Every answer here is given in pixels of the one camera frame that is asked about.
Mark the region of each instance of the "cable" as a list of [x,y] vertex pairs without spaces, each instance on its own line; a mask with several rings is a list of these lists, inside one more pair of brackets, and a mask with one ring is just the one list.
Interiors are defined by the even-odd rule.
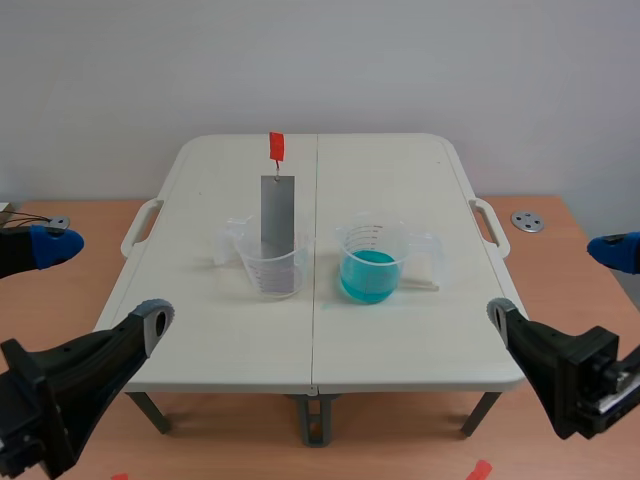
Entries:
[[25,217],[39,218],[40,220],[51,221],[49,217],[43,217],[42,215],[34,215],[33,213],[14,212],[13,210],[3,210],[2,213],[8,213],[9,215],[23,215]]
[[0,223],[0,228],[6,227],[9,223],[20,222],[18,225],[13,225],[13,227],[19,227],[20,225],[24,225],[26,223],[34,223],[34,222],[43,222],[44,220],[40,220],[39,218],[12,218],[7,220],[6,222]]

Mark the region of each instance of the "measuring cup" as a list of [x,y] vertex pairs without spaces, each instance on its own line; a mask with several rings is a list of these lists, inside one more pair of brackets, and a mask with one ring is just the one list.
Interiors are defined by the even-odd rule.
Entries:
[[359,213],[336,229],[342,247],[340,280],[345,291],[365,303],[378,303],[398,287],[405,262],[414,253],[431,256],[430,280],[439,288],[442,244],[428,233],[412,233],[391,214]]
[[214,263],[222,265],[239,255],[251,284],[263,295],[286,297],[299,291],[307,276],[309,235],[307,222],[296,217],[293,251],[272,257],[273,248],[260,238],[260,219],[230,218],[216,236]]

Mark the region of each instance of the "screw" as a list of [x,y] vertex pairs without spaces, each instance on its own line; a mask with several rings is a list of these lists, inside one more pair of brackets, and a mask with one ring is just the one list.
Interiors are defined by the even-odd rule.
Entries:
[[620,393],[622,390],[631,385],[633,377],[628,372],[620,372],[616,377],[616,392]]

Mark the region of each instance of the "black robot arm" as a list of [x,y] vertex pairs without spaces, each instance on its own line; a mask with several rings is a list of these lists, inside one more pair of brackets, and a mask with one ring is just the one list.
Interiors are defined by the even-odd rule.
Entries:
[[603,433],[640,403],[640,347],[618,360],[618,336],[602,327],[565,335],[504,298],[487,310],[560,438]]
[[116,394],[164,336],[173,308],[148,300],[111,330],[44,352],[16,340],[0,345],[0,474],[15,478],[40,464],[49,478],[73,467]]

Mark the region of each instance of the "white table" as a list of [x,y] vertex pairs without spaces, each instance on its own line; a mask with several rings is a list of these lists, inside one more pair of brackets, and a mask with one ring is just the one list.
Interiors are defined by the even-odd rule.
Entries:
[[[267,135],[192,140],[125,237],[127,262],[96,326],[110,328],[147,298],[176,308],[171,330],[126,390],[162,430],[168,427],[146,392],[295,395],[312,446],[330,441],[338,394],[489,392],[463,427],[470,435],[499,392],[524,378],[486,304],[502,296],[521,304],[502,260],[508,241],[491,207],[475,199],[453,147],[422,134],[287,135],[286,153],[282,174],[296,177],[296,211],[316,225],[313,281],[284,301],[265,301],[241,266],[213,266],[216,226],[259,214],[260,175],[273,174],[274,165]],[[476,208],[497,245],[482,239]],[[138,242],[158,209],[148,239]],[[399,289],[374,306],[340,293],[333,232],[363,210],[398,212],[441,238],[449,270],[441,291]],[[420,260],[409,269],[416,278]],[[316,399],[321,414],[311,415]],[[319,436],[311,430],[316,422]]]

